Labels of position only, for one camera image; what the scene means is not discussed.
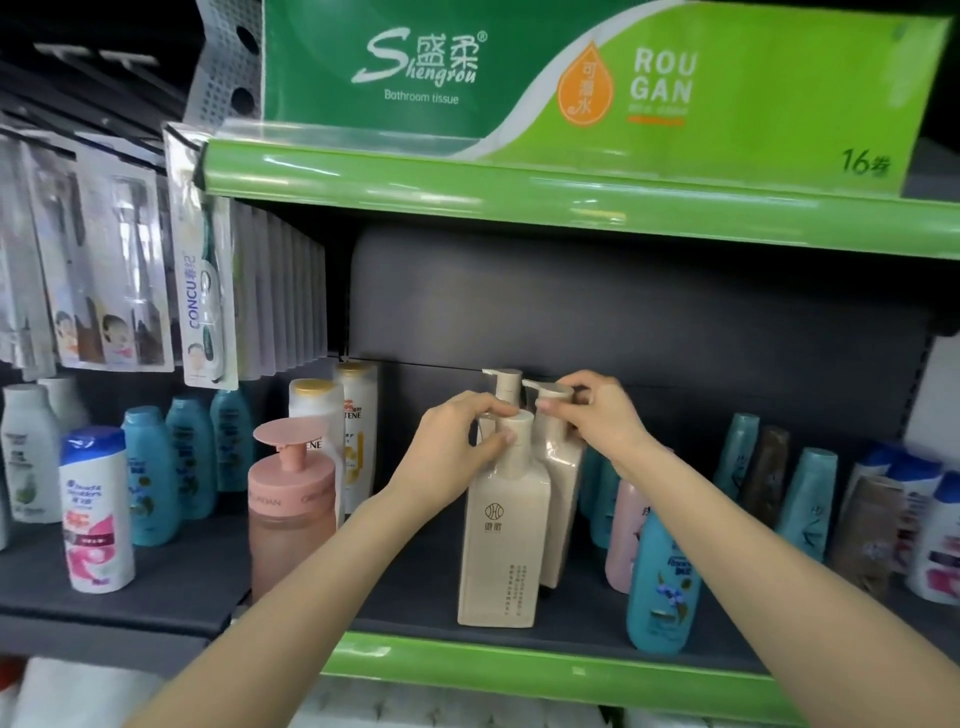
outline beige pump bottle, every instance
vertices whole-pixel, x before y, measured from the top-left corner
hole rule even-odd
[[[550,476],[531,453],[534,416],[496,418],[516,440],[467,490],[457,621],[472,627],[532,627],[550,512]]]
[[[573,401],[573,388],[565,384],[523,380],[524,387],[537,390],[541,397]],[[566,551],[570,546],[570,528],[577,510],[580,462],[586,444],[570,437],[570,427],[563,420],[538,412],[534,417],[533,453],[550,475],[550,516],[546,524],[543,566],[540,583],[556,589],[564,573]]]
[[[484,369],[481,371],[485,375],[496,377],[496,391],[493,394],[498,400],[504,400],[514,407],[520,405],[520,380],[523,379],[523,372],[521,370]],[[482,443],[485,437],[493,435],[493,421],[493,415],[481,415],[477,419],[477,445]]]

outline green shelf edge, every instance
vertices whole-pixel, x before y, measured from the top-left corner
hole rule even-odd
[[[768,675],[347,632],[324,673],[595,705],[806,725]]]
[[[210,139],[207,192],[513,223],[960,258],[960,205],[649,182]]]

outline green sign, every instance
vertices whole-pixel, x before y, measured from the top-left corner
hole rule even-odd
[[[474,163],[885,196],[948,31],[684,0],[265,5],[268,121],[448,137],[434,153]]]

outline shampoo bottle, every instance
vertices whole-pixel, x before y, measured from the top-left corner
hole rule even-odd
[[[60,499],[70,586],[107,594],[130,584],[133,541],[122,429],[94,425],[63,438]]]
[[[903,487],[903,508],[893,555],[893,571],[896,573],[907,573],[910,568],[913,543],[943,472],[943,463],[913,452],[901,454],[887,471],[887,477]]]
[[[616,494],[620,487],[620,476],[613,463],[603,458],[600,466],[600,480],[597,485],[596,501],[590,515],[590,539],[603,549],[610,548],[610,535],[613,530],[613,515],[616,512]]]
[[[290,417],[253,437],[276,447],[250,468],[252,598],[256,602],[337,530],[334,462],[307,444],[326,435],[319,417]]]
[[[762,428],[750,472],[740,491],[743,509],[771,528],[780,517],[783,478],[789,454],[789,432],[769,425]]]
[[[170,433],[153,406],[128,409],[123,431],[133,544],[162,546],[177,535],[181,518]]]
[[[840,518],[847,512],[847,506],[853,498],[856,483],[867,475],[886,475],[890,466],[903,453],[903,447],[897,443],[871,443],[867,452],[856,461],[847,480],[847,489],[843,492],[843,502],[840,504]]]
[[[597,500],[597,488],[600,487],[600,470],[603,467],[603,455],[587,445],[584,462],[580,466],[580,515],[588,519],[593,515],[593,504]]]
[[[514,407],[520,405],[520,382],[523,380],[523,372],[519,369],[484,369],[483,373],[487,376],[496,377],[496,388],[494,395],[498,400],[504,400]],[[481,415],[477,418],[477,445],[483,442],[484,436],[493,434],[495,428],[495,417],[493,415]]]
[[[373,489],[376,466],[376,365],[342,361],[334,380],[344,387],[344,512],[353,513]]]
[[[15,521],[60,521],[60,424],[39,384],[3,388],[4,473]]]
[[[902,485],[883,475],[864,475],[830,546],[827,565],[875,599],[887,593],[902,507]]]
[[[623,594],[630,593],[636,551],[649,515],[650,499],[636,486],[621,480],[616,494],[610,550],[607,551],[604,571],[610,585]]]
[[[835,452],[804,448],[777,524],[777,533],[820,563],[824,561],[824,550],[827,548],[827,529],[836,479]]]
[[[532,413],[496,419],[516,439],[467,490],[457,621],[532,627],[550,513],[550,476],[532,456]]]
[[[177,454],[177,489],[185,519],[205,519],[217,504],[217,452],[213,423],[196,397],[174,397],[167,429]]]
[[[700,574],[655,512],[640,536],[627,602],[627,634],[638,650],[673,655],[684,648],[700,598]]]
[[[77,390],[77,379],[74,376],[50,376],[39,379],[37,384],[47,388],[50,397],[50,408],[60,423],[60,432],[64,435],[73,432],[79,427],[90,424],[90,415],[86,412],[80,392]]]
[[[960,473],[950,471],[926,506],[906,585],[927,601],[960,605]]]
[[[326,433],[307,447],[319,449],[333,460],[336,489],[337,527],[346,514],[344,498],[344,387],[332,379],[294,379],[290,382],[289,410],[291,417],[320,417]]]
[[[536,389],[538,398],[573,400],[573,388],[563,384],[523,380],[523,385]],[[570,426],[563,420],[537,412],[533,424],[533,452],[550,475],[550,515],[547,519],[546,542],[540,583],[556,589],[564,572],[566,552],[570,546],[570,529],[577,510],[577,485],[584,456],[584,441],[570,436]]]
[[[213,441],[217,449],[217,491],[246,493],[247,473],[253,465],[253,422],[239,389],[221,389],[210,404]]]
[[[757,415],[737,412],[727,430],[727,440],[713,476],[713,485],[734,501],[740,496],[740,488],[743,487],[747,467],[754,454],[759,427],[760,418]]]

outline shengrou logo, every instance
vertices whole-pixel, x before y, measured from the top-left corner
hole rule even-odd
[[[480,46],[487,40],[487,32],[475,36],[451,36],[446,33],[416,36],[412,48],[409,28],[391,28],[372,37],[367,50],[374,58],[388,61],[386,68],[361,68],[350,81],[368,84],[382,81],[403,72],[408,79],[433,82],[437,88],[444,84],[472,84],[477,78]],[[415,50],[413,57],[407,50]]]

